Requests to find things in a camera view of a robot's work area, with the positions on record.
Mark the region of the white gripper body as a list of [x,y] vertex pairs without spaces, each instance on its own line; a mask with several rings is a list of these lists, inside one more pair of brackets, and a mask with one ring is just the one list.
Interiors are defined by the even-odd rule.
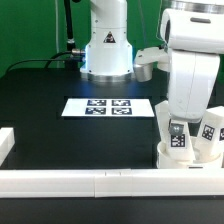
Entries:
[[169,113],[172,119],[198,123],[205,113],[217,77],[220,56],[169,50]]

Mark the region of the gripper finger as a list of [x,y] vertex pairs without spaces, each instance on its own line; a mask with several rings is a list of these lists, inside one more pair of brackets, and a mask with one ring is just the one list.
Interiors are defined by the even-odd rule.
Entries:
[[184,131],[184,123],[179,120],[170,119],[168,125],[168,131],[173,136],[181,136]]

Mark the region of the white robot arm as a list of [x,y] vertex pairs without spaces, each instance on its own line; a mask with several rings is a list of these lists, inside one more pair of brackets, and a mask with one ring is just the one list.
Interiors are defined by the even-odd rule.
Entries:
[[182,134],[182,121],[202,119],[224,54],[224,0],[161,0],[157,37],[163,47],[134,52],[127,41],[127,0],[90,0],[91,40],[82,76],[115,82],[133,74],[152,78],[152,64],[170,73],[170,133]]

